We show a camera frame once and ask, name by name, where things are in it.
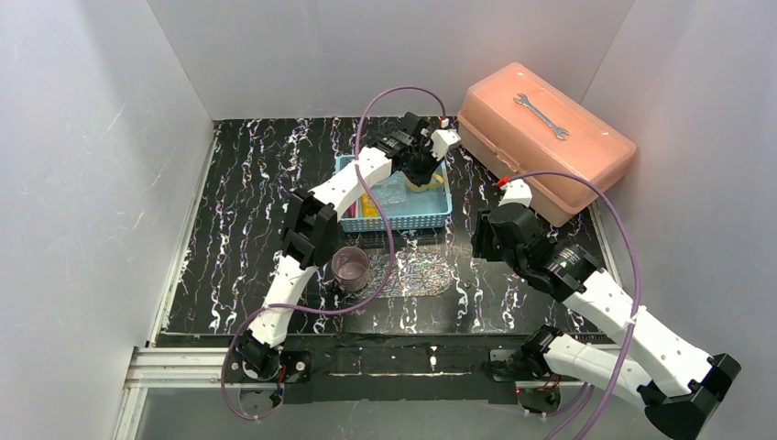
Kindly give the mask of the yellow mug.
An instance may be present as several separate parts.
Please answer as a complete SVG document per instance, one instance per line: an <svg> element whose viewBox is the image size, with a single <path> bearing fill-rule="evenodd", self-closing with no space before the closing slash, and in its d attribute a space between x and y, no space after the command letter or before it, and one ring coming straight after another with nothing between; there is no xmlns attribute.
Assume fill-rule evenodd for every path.
<svg viewBox="0 0 777 440"><path fill-rule="evenodd" d="M405 173L404 181L406 186L413 193L424 193L429 190L437 189L443 186L445 183L444 177L438 172L433 172L429 175Z"/></svg>

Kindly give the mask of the blue plastic basket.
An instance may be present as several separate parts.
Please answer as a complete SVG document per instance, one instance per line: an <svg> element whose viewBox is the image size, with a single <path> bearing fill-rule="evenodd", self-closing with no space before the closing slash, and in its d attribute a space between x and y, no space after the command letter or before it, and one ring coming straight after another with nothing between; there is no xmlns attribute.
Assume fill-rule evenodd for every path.
<svg viewBox="0 0 777 440"><path fill-rule="evenodd" d="M405 204L386 212L371 188L396 172L398 171L390 170L389 160L382 153L374 148L365 148L358 157L338 156L335 161L335 174L313 191L318 199L334 206L339 215L339 224L346 233L385 231L386 224L390 224L392 230L444 226L453 210L445 164L441 162L435 171L444 177L443 186L427 192L410 191L410 198ZM361 216L360 197L364 193L371 197L380 217ZM355 218L348 218L346 210L354 202L358 203L358 214Z"/></svg>

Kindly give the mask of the clear glass tray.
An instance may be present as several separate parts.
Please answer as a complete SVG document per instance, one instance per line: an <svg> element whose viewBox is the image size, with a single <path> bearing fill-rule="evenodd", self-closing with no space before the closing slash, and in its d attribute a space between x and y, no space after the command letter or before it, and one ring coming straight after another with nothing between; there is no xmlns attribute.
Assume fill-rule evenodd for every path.
<svg viewBox="0 0 777 440"><path fill-rule="evenodd" d="M369 253L369 279L355 293L365 299L380 285L388 269L388 253ZM454 282L454 265L444 255L426 250L396 252L392 273L378 298L439 296Z"/></svg>

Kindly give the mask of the purple mug black rim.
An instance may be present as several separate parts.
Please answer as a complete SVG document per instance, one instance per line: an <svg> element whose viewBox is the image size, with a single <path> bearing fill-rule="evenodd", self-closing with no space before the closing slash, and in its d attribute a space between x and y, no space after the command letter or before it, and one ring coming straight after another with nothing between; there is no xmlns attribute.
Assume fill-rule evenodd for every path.
<svg viewBox="0 0 777 440"><path fill-rule="evenodd" d="M369 257L359 247L341 247L332 258L331 269L337 286L344 292L363 290L369 281Z"/></svg>

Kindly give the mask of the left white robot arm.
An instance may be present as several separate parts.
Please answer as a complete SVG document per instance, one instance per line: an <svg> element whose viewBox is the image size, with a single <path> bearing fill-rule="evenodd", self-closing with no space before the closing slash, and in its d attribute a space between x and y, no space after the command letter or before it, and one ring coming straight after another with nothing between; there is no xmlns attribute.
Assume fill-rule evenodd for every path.
<svg viewBox="0 0 777 440"><path fill-rule="evenodd" d="M461 138L443 120L438 127L413 113L362 139L358 130L351 162L329 180L292 194L281 231L281 257L259 310L249 315L230 345L259 380L279 374L279 347L311 276L335 254L347 209L373 186L401 172L415 186L429 183Z"/></svg>

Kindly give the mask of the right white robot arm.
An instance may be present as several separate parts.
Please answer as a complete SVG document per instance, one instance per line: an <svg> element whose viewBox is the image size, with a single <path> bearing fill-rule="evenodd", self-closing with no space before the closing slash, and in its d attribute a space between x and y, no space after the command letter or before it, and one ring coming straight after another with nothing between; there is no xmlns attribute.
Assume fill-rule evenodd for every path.
<svg viewBox="0 0 777 440"><path fill-rule="evenodd" d="M474 257L507 264L534 290L586 316L627 350L620 360L545 324L508 360L491 362L506 379L558 374L605 390L618 369L614 395L642 410L663 435L696 439L741 371L731 355L693 346L645 308L634 312L632 298L594 256L548 238L520 203L480 211L472 245Z"/></svg>

